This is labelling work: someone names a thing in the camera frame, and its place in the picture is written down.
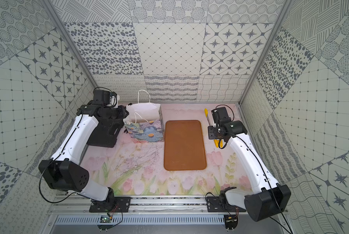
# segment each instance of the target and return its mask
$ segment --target pink floral tablecloth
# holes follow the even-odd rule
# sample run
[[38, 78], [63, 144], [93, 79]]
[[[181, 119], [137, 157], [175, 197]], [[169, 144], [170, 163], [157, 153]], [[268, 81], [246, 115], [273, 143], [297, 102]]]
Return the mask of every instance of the pink floral tablecloth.
[[[122, 129], [113, 148], [89, 146], [81, 166], [92, 180], [111, 187], [116, 195], [204, 195], [219, 194], [235, 186], [251, 191], [249, 179], [236, 154], [230, 147], [219, 149], [208, 139], [209, 111], [217, 104], [162, 104], [164, 123], [168, 120], [197, 119], [202, 124], [207, 167], [196, 171], [164, 169], [164, 143], [134, 143]], [[229, 104], [240, 120], [237, 108]]]

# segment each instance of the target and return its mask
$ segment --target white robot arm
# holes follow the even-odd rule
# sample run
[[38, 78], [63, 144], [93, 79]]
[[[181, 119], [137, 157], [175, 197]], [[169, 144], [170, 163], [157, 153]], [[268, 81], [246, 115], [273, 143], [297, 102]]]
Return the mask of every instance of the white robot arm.
[[115, 92], [94, 90], [94, 99], [78, 109], [74, 124], [59, 149], [38, 166], [50, 188], [75, 191], [94, 200], [94, 204], [105, 211], [116, 205], [113, 190], [89, 179], [88, 171], [79, 164], [86, 144], [103, 147], [115, 145], [124, 126], [122, 119], [128, 115], [124, 106], [117, 106], [118, 100]]
[[252, 145], [241, 121], [233, 121], [225, 107], [212, 110], [214, 124], [208, 127], [209, 139], [224, 140], [235, 151], [251, 183], [252, 194], [235, 187], [220, 191], [220, 203], [244, 208], [254, 221], [282, 213], [291, 192], [270, 173]]

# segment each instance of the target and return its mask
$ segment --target gift bag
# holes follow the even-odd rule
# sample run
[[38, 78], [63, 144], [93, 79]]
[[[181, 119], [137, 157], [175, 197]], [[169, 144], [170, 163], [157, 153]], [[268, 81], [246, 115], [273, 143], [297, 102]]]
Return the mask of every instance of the gift bag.
[[150, 94], [148, 103], [127, 105], [129, 115], [123, 119], [125, 128], [135, 143], [162, 142], [164, 141], [164, 125], [160, 104], [152, 103]]

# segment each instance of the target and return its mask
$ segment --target orange tray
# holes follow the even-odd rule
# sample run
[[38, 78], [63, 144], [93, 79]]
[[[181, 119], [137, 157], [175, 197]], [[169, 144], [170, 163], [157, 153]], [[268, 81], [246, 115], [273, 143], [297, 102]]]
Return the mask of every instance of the orange tray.
[[164, 168], [168, 171], [204, 170], [207, 167], [201, 123], [170, 120], [164, 137]]

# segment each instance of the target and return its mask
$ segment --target black cable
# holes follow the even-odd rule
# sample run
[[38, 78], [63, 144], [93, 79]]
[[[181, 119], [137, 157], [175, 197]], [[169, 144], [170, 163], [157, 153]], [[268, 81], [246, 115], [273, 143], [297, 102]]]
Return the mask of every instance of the black cable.
[[97, 88], [101, 88], [101, 89], [107, 89], [108, 91], [112, 92], [111, 89], [109, 88], [105, 88], [105, 87], [96, 87], [94, 90], [96, 90]]
[[227, 146], [227, 143], [225, 143], [224, 147], [223, 148], [220, 148], [220, 142], [222, 141], [222, 139], [219, 140], [219, 149], [223, 149]]
[[[250, 150], [250, 152], [252, 153], [252, 155], [254, 155], [254, 157], [255, 157], [256, 160], [258, 161], [258, 163], [259, 163], [259, 165], [260, 165], [260, 168], [261, 168], [262, 171], [263, 171], [263, 175], [266, 177], [266, 180], [267, 180], [267, 182], [268, 182], [268, 185], [269, 185], [269, 187], [270, 187], [270, 190], [271, 190], [271, 192], [272, 192], [272, 195], [273, 195], [273, 198], [274, 198], [274, 200], [275, 200], [275, 202], [276, 202], [276, 205], [277, 205], [277, 207], [279, 208], [280, 213], [281, 213], [282, 217], [284, 218], [285, 222], [288, 223], [288, 221], [286, 220], [284, 214], [283, 214], [282, 211], [281, 211], [281, 208], [280, 208], [280, 206], [279, 206], [279, 203], [278, 203], [277, 200], [276, 200], [276, 196], [275, 196], [274, 192], [272, 191], [271, 183], [269, 182], [268, 177], [267, 177], [266, 173], [264, 172], [263, 166], [262, 166], [262, 164], [260, 163], [259, 159], [258, 159], [258, 158], [256, 157], [256, 155], [254, 154], [254, 152], [252, 152], [252, 150], [251, 150], [250, 147], [246, 144], [246, 142], [245, 142], [244, 140], [242, 140], [240, 137], [238, 137], [237, 135], [235, 135], [235, 134], [233, 134], [233, 133], [228, 133], [228, 132], [220, 132], [220, 133], [226, 133], [226, 134], [233, 135], [233, 136], [239, 138], [243, 143], [245, 143], [245, 145], [246, 145], [246, 147], [247, 147], [247, 150]], [[288, 223], [288, 227], [289, 227], [289, 230], [290, 230], [289, 233], [290, 233], [290, 234], [293, 234], [293, 231], [291, 230], [291, 228], [290, 228], [290, 226], [289, 226], [289, 223]]]
[[233, 114], [232, 122], [233, 122], [233, 120], [234, 120], [234, 112], [233, 112], [232, 108], [230, 108], [230, 106], [228, 106], [228, 105], [225, 105], [225, 106], [228, 107], [228, 108], [232, 111], [232, 114]]
[[43, 170], [43, 172], [42, 172], [41, 178], [39, 179], [39, 185], [38, 185], [39, 194], [42, 196], [42, 198], [43, 198], [46, 202], [53, 203], [53, 204], [59, 203], [59, 202], [64, 201], [65, 199], [67, 199], [70, 195], [76, 193], [76, 192], [73, 192], [73, 193], [69, 194], [66, 198], [64, 198], [64, 199], [61, 200], [61, 201], [56, 201], [56, 202], [49, 201], [49, 200], [47, 200], [47, 199], [43, 196], [43, 194], [42, 194], [42, 191], [41, 191], [41, 181], [42, 181], [44, 172], [45, 172], [45, 171], [47, 170], [47, 168], [51, 165], [51, 163], [55, 162], [56, 159], [58, 159], [58, 158], [60, 157], [60, 155], [62, 155], [62, 152], [64, 151], [64, 148], [65, 148], [65, 146], [67, 145], [67, 143], [69, 142], [69, 139], [72, 137], [72, 135], [74, 134], [74, 132], [76, 131], [76, 129], [78, 129], [78, 125], [81, 123], [82, 116], [83, 116], [83, 113], [82, 113], [82, 110], [81, 110], [81, 118], [80, 118], [80, 121], [78, 122], [76, 128], [74, 128], [72, 134], [70, 135], [70, 137], [68, 138], [68, 140], [65, 142], [64, 147], [63, 147], [63, 149], [61, 150], [60, 154], [59, 154], [54, 160], [52, 160], [52, 161], [47, 165], [47, 167], [46, 167], [46, 168]]
[[[275, 220], [275, 219], [272, 218], [272, 217], [270, 217], [270, 218], [273, 219], [276, 223], [280, 224], [279, 221]], [[281, 226], [283, 229], [285, 229], [288, 233], [290, 233], [282, 224], [280, 224], [280, 226]]]

